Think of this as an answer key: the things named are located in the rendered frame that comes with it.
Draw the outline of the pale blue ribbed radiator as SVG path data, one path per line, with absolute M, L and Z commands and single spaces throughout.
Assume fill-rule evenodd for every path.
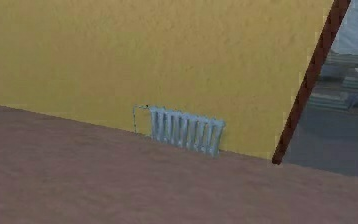
M 153 140 L 212 157 L 219 155 L 219 145 L 226 126 L 223 120 L 165 107 L 134 105 L 132 110 L 134 132 L 137 132 L 137 109 L 149 111 L 150 137 Z

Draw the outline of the grey green slatted shelf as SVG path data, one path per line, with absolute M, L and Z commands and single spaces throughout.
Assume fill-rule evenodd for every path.
M 330 52 L 307 105 L 358 114 L 358 55 Z

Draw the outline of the brown wooden door frame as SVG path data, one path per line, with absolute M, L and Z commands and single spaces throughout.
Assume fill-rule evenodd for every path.
M 280 165 L 352 0 L 334 0 L 272 156 Z

